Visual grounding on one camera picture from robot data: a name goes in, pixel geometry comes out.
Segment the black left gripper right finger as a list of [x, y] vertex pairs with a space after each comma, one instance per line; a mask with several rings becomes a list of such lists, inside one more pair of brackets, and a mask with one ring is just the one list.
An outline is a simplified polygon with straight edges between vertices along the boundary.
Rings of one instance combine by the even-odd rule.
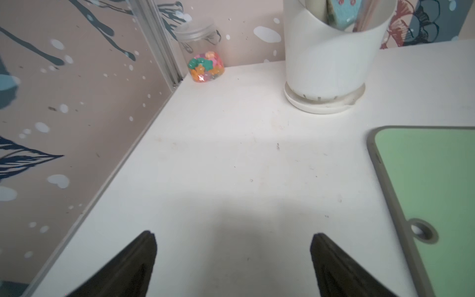
[[322, 297], [396, 297], [327, 235], [313, 236], [310, 254]]

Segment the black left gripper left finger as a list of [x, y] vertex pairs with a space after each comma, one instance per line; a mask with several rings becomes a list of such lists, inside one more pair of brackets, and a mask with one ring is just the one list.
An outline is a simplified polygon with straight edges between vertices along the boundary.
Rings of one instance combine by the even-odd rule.
[[144, 297], [157, 255], [155, 235], [143, 231], [70, 297]]

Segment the green cutting board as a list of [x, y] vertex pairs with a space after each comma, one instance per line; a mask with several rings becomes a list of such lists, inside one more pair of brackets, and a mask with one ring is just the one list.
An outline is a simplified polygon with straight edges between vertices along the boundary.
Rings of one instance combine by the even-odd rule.
[[475, 294], [475, 130], [384, 126], [367, 149], [421, 297]]

